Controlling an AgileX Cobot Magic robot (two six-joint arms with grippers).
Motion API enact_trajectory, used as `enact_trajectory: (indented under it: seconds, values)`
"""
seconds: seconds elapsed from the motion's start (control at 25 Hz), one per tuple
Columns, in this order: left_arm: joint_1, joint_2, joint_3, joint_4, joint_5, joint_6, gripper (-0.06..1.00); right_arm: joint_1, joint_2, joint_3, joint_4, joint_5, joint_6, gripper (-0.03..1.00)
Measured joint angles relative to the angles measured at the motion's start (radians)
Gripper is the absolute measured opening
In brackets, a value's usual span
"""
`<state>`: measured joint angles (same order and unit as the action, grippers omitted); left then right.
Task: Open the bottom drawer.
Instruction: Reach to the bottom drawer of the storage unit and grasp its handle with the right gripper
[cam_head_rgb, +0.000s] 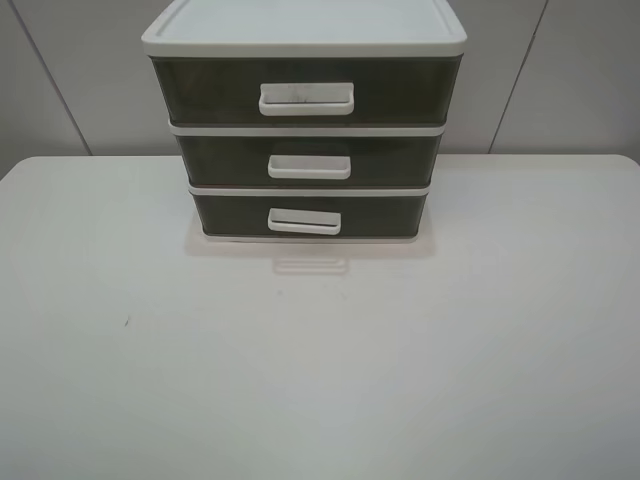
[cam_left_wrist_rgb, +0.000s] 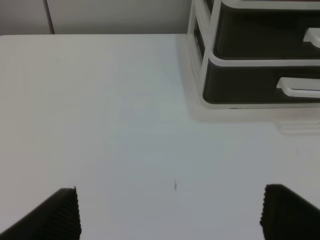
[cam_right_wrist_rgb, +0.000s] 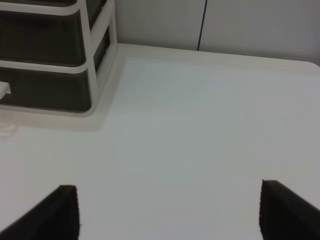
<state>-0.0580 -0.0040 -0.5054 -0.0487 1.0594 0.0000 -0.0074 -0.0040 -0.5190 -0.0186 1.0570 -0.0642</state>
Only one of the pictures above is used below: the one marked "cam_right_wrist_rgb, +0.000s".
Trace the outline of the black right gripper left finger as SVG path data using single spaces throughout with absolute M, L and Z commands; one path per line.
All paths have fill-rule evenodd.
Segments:
M 80 210 L 75 185 L 61 185 L 0 232 L 2 240 L 77 240 Z

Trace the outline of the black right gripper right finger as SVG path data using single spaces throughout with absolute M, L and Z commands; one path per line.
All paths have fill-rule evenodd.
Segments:
M 264 240 L 318 240 L 320 210 L 277 180 L 263 180 L 259 227 Z

